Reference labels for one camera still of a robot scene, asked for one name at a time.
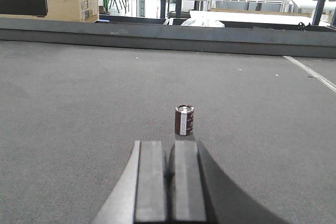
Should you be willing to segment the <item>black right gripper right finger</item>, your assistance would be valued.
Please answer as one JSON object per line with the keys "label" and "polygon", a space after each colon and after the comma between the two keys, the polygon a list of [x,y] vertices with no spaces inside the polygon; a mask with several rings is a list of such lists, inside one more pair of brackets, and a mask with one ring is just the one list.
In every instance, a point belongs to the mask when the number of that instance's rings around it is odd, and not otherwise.
{"label": "black right gripper right finger", "polygon": [[170,172],[171,223],[285,223],[237,186],[201,142],[176,141]]}

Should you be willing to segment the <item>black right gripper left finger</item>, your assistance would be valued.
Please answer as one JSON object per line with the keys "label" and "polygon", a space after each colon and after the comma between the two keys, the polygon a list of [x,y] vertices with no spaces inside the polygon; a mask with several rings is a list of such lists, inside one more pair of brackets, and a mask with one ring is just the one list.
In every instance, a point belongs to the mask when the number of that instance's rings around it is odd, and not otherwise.
{"label": "black right gripper left finger", "polygon": [[128,163],[93,223],[166,223],[166,164],[159,141],[135,141]]}

